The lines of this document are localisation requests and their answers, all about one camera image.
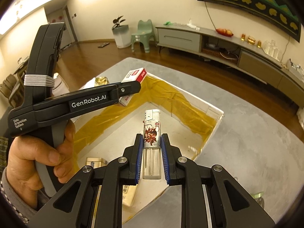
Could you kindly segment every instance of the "cigarette pack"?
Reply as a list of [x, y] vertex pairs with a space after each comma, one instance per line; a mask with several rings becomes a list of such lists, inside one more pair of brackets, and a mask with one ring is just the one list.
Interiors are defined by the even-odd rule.
[[[122, 82], [138, 81], [139, 83], [141, 83], [146, 75], [147, 75], [147, 71], [144, 68], [131, 70], [128, 72], [128, 74], [125, 76]], [[123, 106], [127, 106], [132, 96], [133, 95], [121, 97], [119, 100], [120, 104], [122, 104]]]

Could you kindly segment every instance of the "metal screw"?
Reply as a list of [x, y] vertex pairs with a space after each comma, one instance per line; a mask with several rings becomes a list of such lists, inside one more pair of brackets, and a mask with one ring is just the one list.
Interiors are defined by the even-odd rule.
[[220, 166], [220, 165], [215, 165], [215, 166], [213, 166], [213, 169], [215, 170], [215, 171], [218, 171], [218, 172], [220, 172], [220, 171], [222, 171], [223, 170], [223, 168]]
[[125, 162], [127, 162], [127, 158], [126, 158], [126, 157], [120, 157], [120, 158], [118, 159], [118, 162], [119, 162], [119, 163], [125, 163]]
[[181, 163], [186, 163], [187, 162], [187, 158], [186, 157], [179, 157], [178, 161]]
[[90, 172], [92, 170], [92, 167], [91, 166], [88, 166], [88, 165], [86, 165], [86, 166], [84, 166], [83, 168], [82, 168], [82, 171], [84, 172], [84, 173], [88, 173], [88, 172]]

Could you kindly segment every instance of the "lighter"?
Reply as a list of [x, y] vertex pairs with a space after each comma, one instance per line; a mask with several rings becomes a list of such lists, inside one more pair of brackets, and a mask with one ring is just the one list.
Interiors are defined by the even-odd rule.
[[143, 179], [161, 179], [160, 110], [146, 110], [143, 124]]

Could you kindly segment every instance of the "green stool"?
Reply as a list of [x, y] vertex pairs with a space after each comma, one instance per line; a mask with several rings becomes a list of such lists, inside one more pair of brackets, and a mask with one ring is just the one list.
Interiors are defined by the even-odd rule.
[[156, 42], [152, 21], [148, 20], [144, 22], [140, 20], [137, 25], [137, 33], [131, 35], [132, 52], [134, 52], [134, 42], [140, 42], [145, 47], [145, 53], [149, 53], [149, 40], [151, 37], [153, 37], [154, 42]]

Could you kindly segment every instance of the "gray rug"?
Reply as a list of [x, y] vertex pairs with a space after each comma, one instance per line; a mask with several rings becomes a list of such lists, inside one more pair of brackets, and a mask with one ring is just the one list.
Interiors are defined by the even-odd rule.
[[[265, 210], [277, 222], [304, 184], [303, 143], [243, 99], [170, 68], [126, 58], [100, 76], [108, 77], [110, 83], [120, 82], [129, 70], [141, 67], [224, 111], [218, 130], [196, 162], [224, 166], [251, 194], [264, 191]], [[181, 188], [170, 187], [123, 227], [180, 227], [180, 216]]]

